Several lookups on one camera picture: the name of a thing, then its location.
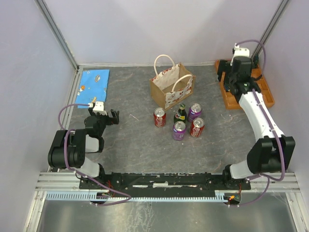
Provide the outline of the red Coke can back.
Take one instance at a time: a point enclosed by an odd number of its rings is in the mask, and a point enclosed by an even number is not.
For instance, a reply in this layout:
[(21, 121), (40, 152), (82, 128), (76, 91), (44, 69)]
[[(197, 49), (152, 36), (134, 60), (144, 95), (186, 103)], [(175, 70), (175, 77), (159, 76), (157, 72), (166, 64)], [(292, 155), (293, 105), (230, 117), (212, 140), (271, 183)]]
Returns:
[(154, 110), (154, 124), (161, 128), (166, 123), (166, 112), (163, 108), (158, 107)]

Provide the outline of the red coke can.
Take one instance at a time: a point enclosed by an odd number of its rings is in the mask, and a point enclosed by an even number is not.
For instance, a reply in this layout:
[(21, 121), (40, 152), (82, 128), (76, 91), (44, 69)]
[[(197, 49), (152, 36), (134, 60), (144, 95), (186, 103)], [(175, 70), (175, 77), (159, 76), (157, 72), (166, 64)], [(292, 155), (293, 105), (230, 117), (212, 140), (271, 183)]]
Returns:
[(161, 128), (166, 123), (166, 112), (163, 108), (158, 107), (154, 110), (154, 124)]
[(190, 127), (190, 135), (194, 138), (197, 138), (201, 135), (203, 129), (205, 127), (205, 122), (202, 118), (195, 118)]

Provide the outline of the purple Fanta can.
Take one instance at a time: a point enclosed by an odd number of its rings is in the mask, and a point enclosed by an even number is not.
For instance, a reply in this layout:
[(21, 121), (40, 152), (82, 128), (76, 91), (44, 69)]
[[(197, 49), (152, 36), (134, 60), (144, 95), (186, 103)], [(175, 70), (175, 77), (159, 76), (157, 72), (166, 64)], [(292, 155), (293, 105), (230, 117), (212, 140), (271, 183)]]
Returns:
[(176, 141), (181, 141), (184, 138), (186, 132), (186, 124), (183, 121), (177, 121), (174, 123), (172, 138)]
[(195, 118), (200, 117), (201, 113), (202, 113), (201, 105), (198, 103), (192, 104), (189, 108), (187, 121), (192, 122)]

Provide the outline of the burlap canvas tote bag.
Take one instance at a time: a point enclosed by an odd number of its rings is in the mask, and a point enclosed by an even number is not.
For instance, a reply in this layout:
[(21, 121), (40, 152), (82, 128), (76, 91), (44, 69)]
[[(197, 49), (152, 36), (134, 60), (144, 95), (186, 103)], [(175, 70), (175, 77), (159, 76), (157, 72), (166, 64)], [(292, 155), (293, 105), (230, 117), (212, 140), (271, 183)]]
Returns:
[[(162, 57), (168, 58), (172, 67), (158, 72), (156, 63)], [(181, 63), (176, 64), (170, 56), (157, 56), (154, 60), (154, 72), (155, 77), (150, 79), (150, 94), (155, 103), (164, 110), (170, 109), (194, 93), (196, 76)]]

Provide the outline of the green glass Perrier bottle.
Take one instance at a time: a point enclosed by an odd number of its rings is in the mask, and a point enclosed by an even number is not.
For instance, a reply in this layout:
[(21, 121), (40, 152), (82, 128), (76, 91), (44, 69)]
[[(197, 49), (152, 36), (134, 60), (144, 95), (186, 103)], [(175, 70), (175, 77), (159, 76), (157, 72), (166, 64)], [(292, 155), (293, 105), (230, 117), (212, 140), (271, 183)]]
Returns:
[(186, 119), (187, 119), (187, 113), (186, 113), (186, 110), (185, 110), (185, 104), (181, 103), (178, 111), (176, 111), (176, 113), (174, 115), (174, 123), (176, 123), (178, 121), (186, 123)]

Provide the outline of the red Coke can front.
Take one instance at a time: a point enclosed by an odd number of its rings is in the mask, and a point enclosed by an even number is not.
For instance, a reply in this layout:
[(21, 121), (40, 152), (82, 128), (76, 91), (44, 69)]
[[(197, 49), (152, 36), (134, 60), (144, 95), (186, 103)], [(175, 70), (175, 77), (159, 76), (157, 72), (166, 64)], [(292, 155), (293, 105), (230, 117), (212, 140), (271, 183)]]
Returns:
[(190, 127), (190, 135), (194, 138), (197, 138), (201, 135), (203, 129), (205, 127), (205, 122), (202, 118), (195, 118)]

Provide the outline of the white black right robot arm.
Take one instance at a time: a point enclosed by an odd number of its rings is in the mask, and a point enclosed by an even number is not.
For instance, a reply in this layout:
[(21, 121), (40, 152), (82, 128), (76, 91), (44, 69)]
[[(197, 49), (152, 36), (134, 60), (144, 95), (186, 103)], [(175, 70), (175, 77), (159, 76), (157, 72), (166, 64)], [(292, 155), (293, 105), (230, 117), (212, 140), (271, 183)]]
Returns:
[(295, 148), (295, 140), (292, 136), (285, 136), (271, 117), (257, 79), (252, 77), (252, 59), (246, 56), (221, 59), (215, 63), (215, 68), (224, 91), (235, 98), (246, 114), (256, 140), (244, 161), (225, 167), (222, 185), (233, 189), (239, 180), (251, 181), (262, 176), (268, 180), (282, 181)]

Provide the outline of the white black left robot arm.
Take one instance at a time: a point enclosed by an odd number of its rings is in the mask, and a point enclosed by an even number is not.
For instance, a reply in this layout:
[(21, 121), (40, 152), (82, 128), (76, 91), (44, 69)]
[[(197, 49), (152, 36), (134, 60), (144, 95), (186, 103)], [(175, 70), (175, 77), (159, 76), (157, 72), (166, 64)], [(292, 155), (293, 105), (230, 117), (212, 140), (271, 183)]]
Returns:
[(90, 116), (84, 120), (84, 129), (74, 132), (58, 130), (48, 153), (48, 164), (52, 168), (72, 169), (83, 181), (90, 177), (95, 188), (103, 188), (107, 177), (101, 164), (86, 157), (87, 153), (101, 153), (104, 149), (102, 137), (107, 126), (119, 124), (119, 111), (111, 110), (111, 116), (88, 110)]

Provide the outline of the dark rolled tie corner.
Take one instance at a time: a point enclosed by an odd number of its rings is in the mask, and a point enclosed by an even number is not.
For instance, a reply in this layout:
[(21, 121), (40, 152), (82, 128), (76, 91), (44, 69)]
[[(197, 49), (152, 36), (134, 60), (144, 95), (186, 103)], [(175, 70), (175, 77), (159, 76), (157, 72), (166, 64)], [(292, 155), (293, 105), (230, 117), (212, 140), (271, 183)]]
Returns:
[(257, 66), (259, 64), (259, 55), (255, 55), (253, 57), (253, 64), (254, 66)]

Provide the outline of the orange wooden divided tray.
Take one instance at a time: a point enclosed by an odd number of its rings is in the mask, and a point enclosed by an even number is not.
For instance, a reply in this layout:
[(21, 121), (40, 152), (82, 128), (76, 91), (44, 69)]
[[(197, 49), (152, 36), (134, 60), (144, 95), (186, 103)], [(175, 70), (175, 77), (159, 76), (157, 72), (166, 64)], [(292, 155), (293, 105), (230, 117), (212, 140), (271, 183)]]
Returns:
[[(252, 77), (257, 78), (260, 74), (261, 74), (261, 69), (258, 65), (256, 69), (252, 70)], [(220, 86), (221, 94), (222, 94), (223, 101), (225, 104), (225, 108), (227, 110), (241, 109), (235, 97), (230, 92), (226, 92), (225, 87), (224, 87), (224, 78), (225, 78), (225, 72), (222, 72), (219, 86)], [(266, 107), (267, 108), (272, 107), (275, 104), (275, 100), (272, 96), (272, 93), (269, 89), (269, 86), (267, 84), (265, 77), (262, 76), (262, 78), (257, 81), (257, 84), (261, 89), (263, 100), (264, 100)]]

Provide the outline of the blue patterned cloth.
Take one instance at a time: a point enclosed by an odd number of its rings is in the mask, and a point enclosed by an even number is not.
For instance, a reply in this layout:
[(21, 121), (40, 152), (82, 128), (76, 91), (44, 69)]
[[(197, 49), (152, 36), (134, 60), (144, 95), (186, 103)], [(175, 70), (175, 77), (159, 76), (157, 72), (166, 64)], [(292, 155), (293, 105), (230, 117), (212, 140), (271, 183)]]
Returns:
[(77, 108), (87, 108), (87, 106), (81, 106), (80, 104), (106, 101), (109, 75), (110, 70), (107, 69), (87, 70), (82, 72), (75, 100), (75, 104), (79, 104)]

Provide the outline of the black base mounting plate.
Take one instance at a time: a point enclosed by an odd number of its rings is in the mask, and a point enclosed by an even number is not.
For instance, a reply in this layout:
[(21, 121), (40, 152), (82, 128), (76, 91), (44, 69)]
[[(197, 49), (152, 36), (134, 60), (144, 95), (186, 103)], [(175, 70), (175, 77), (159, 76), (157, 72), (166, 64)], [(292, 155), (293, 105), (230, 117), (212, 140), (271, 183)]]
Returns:
[(251, 184), (245, 179), (232, 179), (228, 174), (105, 174), (104, 181), (85, 181), (80, 178), (80, 189), (104, 189), (103, 184), (116, 193), (114, 197), (130, 195), (133, 198), (167, 197), (214, 197), (216, 190), (250, 190)]

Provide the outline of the aluminium frame rail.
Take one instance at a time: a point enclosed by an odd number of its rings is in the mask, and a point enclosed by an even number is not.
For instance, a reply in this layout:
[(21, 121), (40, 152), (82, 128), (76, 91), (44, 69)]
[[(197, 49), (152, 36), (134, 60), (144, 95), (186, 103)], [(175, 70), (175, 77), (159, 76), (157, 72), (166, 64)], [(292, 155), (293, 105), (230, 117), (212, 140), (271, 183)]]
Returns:
[(101, 191), (106, 189), (79, 189), (80, 180), (74, 173), (45, 172), (40, 173), (36, 191)]

